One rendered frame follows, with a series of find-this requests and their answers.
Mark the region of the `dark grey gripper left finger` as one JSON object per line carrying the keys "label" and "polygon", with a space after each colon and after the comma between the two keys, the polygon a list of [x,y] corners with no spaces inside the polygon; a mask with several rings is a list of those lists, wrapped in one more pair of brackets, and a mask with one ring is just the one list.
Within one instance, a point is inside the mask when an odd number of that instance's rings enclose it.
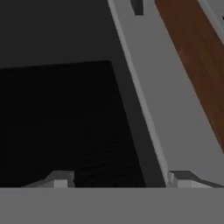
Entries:
{"label": "dark grey gripper left finger", "polygon": [[25,188],[74,188],[73,171],[53,171],[46,178],[26,185]]}

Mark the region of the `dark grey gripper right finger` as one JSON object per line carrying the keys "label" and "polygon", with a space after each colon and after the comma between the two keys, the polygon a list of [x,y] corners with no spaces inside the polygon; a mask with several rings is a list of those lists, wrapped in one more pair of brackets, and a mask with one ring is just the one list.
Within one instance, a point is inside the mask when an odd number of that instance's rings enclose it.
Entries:
{"label": "dark grey gripper right finger", "polygon": [[191,171],[169,171],[167,185],[174,188],[223,188],[223,185],[201,179]]}

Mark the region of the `black flat hob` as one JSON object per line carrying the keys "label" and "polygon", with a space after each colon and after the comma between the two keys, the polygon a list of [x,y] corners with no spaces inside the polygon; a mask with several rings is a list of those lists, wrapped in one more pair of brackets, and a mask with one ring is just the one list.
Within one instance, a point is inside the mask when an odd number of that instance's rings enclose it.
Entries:
{"label": "black flat hob", "polygon": [[0,187],[72,171],[77,187],[143,187],[110,61],[0,68]]}

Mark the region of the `grey cupboard front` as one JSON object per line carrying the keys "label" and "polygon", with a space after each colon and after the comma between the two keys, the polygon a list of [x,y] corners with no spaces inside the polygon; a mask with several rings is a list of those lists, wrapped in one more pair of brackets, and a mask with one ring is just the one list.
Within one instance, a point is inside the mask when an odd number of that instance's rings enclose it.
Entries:
{"label": "grey cupboard front", "polygon": [[224,186],[224,153],[154,0],[136,16],[130,0],[108,0],[162,173],[188,170]]}

